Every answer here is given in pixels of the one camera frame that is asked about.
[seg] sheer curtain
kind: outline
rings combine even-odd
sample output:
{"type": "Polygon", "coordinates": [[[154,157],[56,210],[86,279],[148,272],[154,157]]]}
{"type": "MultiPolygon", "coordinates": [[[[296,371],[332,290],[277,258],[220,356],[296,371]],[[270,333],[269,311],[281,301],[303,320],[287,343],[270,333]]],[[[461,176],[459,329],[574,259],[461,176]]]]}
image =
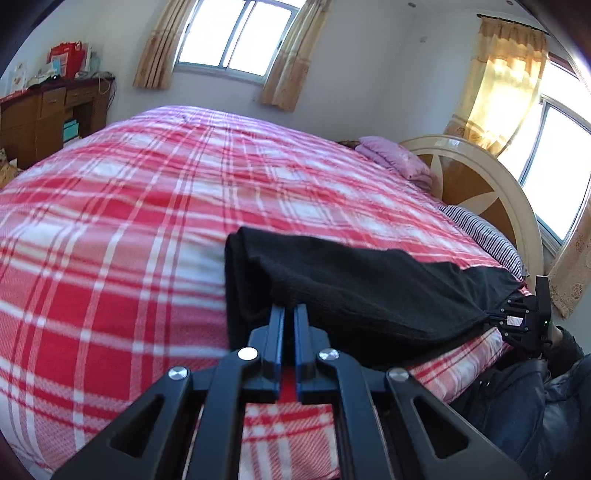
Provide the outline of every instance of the sheer curtain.
{"type": "Polygon", "coordinates": [[[134,87],[170,88],[183,29],[197,0],[168,0],[139,60],[134,87]]]}
{"type": "Polygon", "coordinates": [[[445,133],[500,155],[539,101],[547,58],[543,32],[482,18],[462,98],[445,133]]]}
{"type": "Polygon", "coordinates": [[[591,282],[590,199],[586,200],[577,226],[548,276],[552,301],[562,316],[568,318],[591,282]]]}
{"type": "Polygon", "coordinates": [[[288,112],[296,109],[331,3],[332,0],[307,0],[298,12],[263,87],[263,105],[288,112]]]}

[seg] curtain rod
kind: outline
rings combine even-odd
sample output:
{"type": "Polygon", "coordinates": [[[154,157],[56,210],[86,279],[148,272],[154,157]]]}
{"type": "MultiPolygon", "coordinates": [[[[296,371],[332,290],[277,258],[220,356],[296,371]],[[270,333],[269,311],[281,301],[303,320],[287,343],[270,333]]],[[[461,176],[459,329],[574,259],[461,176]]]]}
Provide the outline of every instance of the curtain rod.
{"type": "Polygon", "coordinates": [[[550,35],[546,30],[540,30],[539,28],[535,28],[535,27],[532,27],[531,25],[527,25],[524,23],[516,22],[515,20],[507,20],[506,18],[501,18],[501,17],[490,17],[488,15],[483,15],[483,14],[478,14],[477,17],[478,18],[491,18],[493,20],[502,20],[503,22],[514,23],[516,25],[522,25],[523,27],[530,27],[533,30],[537,30],[538,32],[544,32],[546,35],[550,35]]]}

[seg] red plaid bedspread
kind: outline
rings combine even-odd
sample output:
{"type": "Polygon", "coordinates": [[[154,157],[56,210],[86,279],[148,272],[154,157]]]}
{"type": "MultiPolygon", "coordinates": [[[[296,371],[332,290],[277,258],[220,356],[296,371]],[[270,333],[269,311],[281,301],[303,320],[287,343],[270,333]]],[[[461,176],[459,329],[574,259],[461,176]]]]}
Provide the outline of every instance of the red plaid bedspread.
{"type": "MultiPolygon", "coordinates": [[[[65,148],[0,192],[0,429],[55,470],[169,367],[227,353],[223,246],[241,225],[498,265],[437,202],[365,157],[250,118],[166,107],[65,148]]],[[[451,401],[496,329],[412,370],[451,401]]],[[[330,407],[248,406],[241,479],[333,478],[330,407]]]]}

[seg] wooden headboard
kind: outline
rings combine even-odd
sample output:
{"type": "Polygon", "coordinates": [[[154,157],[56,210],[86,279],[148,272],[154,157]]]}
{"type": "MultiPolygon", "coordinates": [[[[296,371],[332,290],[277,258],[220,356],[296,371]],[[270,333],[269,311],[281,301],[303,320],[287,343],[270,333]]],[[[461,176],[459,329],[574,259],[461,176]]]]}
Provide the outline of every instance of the wooden headboard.
{"type": "Polygon", "coordinates": [[[486,150],[462,138],[426,135],[401,145],[430,166],[433,196],[481,216],[515,245],[534,293],[535,276],[544,274],[542,240],[534,211],[513,175],[486,150]]]}

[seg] wooden desk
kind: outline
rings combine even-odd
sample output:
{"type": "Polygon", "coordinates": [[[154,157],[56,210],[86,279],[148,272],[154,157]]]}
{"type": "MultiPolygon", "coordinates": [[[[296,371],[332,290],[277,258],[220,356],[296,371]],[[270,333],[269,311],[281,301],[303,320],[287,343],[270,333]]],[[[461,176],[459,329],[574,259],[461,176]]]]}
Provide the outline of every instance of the wooden desk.
{"type": "Polygon", "coordinates": [[[55,80],[16,98],[0,100],[0,148],[8,159],[28,168],[63,148],[68,120],[87,137],[106,125],[114,78],[55,80]]]}

